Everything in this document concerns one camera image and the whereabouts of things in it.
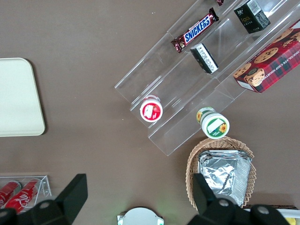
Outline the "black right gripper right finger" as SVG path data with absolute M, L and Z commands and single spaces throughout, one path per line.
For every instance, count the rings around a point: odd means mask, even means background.
M 190 225 L 287 225 L 287 220 L 275 208 L 257 204 L 246 211 L 225 198 L 216 198 L 200 173 L 193 174 L 193 195 L 198 214 Z

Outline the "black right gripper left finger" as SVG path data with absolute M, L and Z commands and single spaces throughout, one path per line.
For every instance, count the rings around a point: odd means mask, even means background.
M 54 200 L 45 200 L 27 212 L 0 210 L 2 225 L 71 225 L 88 198 L 87 175 L 77 174 Z

